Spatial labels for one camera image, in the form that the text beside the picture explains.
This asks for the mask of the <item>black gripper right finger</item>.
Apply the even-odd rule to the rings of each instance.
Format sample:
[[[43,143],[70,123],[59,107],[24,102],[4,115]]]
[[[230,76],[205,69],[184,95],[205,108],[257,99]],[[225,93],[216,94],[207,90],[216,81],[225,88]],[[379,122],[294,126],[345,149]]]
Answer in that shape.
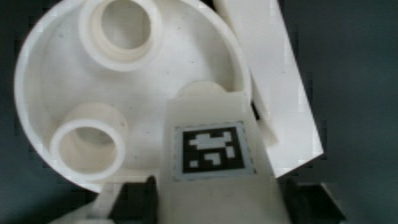
[[[322,184],[289,180],[283,198],[292,224],[345,224],[347,216]]]

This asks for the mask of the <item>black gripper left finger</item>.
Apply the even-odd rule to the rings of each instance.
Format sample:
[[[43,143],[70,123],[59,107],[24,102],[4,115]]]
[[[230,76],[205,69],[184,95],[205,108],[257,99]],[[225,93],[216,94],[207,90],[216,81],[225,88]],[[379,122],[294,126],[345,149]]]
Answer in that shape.
[[[157,178],[104,185],[88,219],[111,224],[159,224]]]

